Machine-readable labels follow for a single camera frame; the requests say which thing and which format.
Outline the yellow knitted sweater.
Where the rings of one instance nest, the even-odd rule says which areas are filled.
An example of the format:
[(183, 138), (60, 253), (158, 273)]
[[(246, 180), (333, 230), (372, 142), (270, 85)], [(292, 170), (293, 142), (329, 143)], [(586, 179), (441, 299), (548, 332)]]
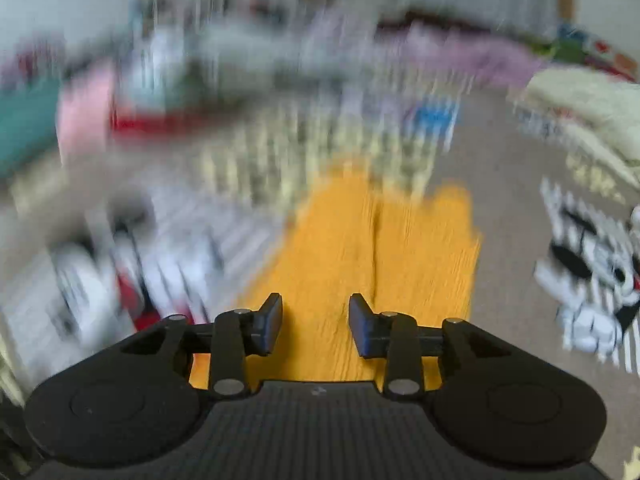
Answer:
[(482, 234), (471, 193), (445, 183), (422, 200), (376, 188), (360, 169), (337, 171), (314, 188), (285, 242), (238, 304), (258, 308), (272, 292), (283, 321), (270, 356), (247, 360), (248, 381), (382, 382), (384, 363), (358, 356), (349, 297), (423, 326), (468, 318)]

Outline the cartoon print brown blanket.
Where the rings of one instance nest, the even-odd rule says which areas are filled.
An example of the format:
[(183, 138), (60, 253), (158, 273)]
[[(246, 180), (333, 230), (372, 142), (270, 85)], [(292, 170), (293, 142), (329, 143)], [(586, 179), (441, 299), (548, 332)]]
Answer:
[[(227, 270), (215, 278), (214, 309), (238, 304), (254, 278), (280, 254), (295, 228), (311, 214), (311, 196), (344, 188), (360, 161), (341, 158), (320, 166), (309, 140), (302, 154), (288, 153), (284, 168), (303, 180), (303, 198), (291, 207), (268, 205), (265, 193), (233, 191), (216, 177), (256, 162), (280, 136), (266, 121), (290, 110), (280, 103), (261, 110), (258, 125), (223, 126), (187, 139), (129, 143), (62, 166), (42, 156), (1, 194), (1, 333), (22, 396), (44, 378), (77, 362), (78, 343), (66, 339), (53, 318), (60, 307), (49, 245), (85, 226), (103, 228), (107, 206), (146, 195), (157, 226), (189, 220), (209, 223)], [(463, 97), (450, 148), (433, 136), (426, 173), (416, 192), (401, 175), (367, 164), (356, 199), (388, 200), (406, 207), (416, 239), (410, 252), (428, 281), (421, 320), (441, 318), (454, 306), (465, 275), (474, 281), (472, 321), (512, 344), (585, 379), (602, 396), (608, 426), (597, 464), (614, 478), (639, 470), (639, 332), (632, 328), (609, 358), (571, 347), (556, 322), (558, 305), (537, 283), (534, 267), (548, 252), (550, 198), (593, 214), (622, 236), (639, 193), (603, 162), (545, 139), (501, 93), (474, 89)]]

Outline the red folded garment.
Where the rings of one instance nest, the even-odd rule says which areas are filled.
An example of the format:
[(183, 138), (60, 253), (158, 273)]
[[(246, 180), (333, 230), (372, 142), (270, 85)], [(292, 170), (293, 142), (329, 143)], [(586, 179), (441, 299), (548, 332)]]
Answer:
[(111, 133), (119, 138), (155, 138), (180, 136), (193, 129), (216, 124), (224, 115), (214, 112), (179, 112), (169, 114), (124, 114), (114, 112)]

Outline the pink folded garment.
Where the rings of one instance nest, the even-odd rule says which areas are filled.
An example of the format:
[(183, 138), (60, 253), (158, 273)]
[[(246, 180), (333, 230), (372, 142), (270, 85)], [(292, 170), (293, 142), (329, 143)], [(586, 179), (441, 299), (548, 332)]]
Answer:
[(55, 117), (58, 154), (63, 164), (106, 148), (116, 80), (115, 63), (103, 61), (63, 84)]

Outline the purple crumpled cloth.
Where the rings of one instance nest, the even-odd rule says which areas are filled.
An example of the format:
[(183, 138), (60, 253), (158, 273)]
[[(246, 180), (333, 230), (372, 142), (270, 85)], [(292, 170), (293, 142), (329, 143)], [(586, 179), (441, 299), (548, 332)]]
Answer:
[(303, 28), (302, 52), (310, 65), (349, 76), (399, 67), (414, 72), (455, 72), (498, 88), (524, 88), (549, 66), (512, 37), (416, 8), (397, 16), (324, 8)]

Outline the teal plastic storage bin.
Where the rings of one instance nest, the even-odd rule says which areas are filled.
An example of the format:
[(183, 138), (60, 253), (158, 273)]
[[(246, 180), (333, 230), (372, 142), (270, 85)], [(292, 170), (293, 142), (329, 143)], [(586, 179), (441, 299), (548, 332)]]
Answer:
[(12, 176), (26, 162), (56, 142), (55, 116), (61, 81), (50, 80), (1, 95), (1, 177)]

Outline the cream duvet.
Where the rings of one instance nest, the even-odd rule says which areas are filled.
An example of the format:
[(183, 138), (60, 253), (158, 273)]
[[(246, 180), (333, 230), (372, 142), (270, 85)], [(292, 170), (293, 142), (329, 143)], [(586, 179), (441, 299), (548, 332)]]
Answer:
[(639, 85), (591, 68), (550, 66), (508, 99), (556, 120), (577, 144), (639, 186)]

